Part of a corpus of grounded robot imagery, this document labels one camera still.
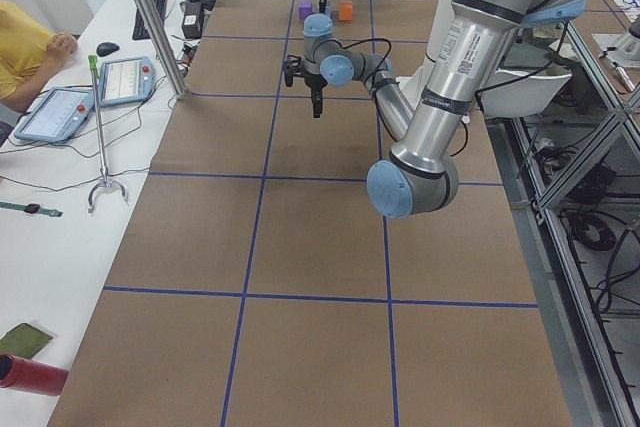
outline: black bracket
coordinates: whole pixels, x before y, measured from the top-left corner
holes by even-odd
[[[313,118],[317,119],[322,115],[322,89],[328,82],[320,74],[311,74],[302,68],[302,57],[287,55],[287,59],[282,65],[284,73],[284,84],[287,87],[293,86],[293,79],[301,77],[309,89],[311,89],[311,104],[313,106]]]

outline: orange block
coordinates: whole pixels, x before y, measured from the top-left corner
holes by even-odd
[[[353,2],[351,2],[350,0],[340,1],[338,20],[353,20]]]

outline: green pouch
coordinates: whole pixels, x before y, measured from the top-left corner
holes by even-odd
[[[0,339],[0,354],[11,354],[23,359],[36,355],[53,339],[30,324],[20,324]]]

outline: red cylinder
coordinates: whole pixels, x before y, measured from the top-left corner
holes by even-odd
[[[60,395],[69,372],[15,355],[0,355],[0,387],[43,395]]]

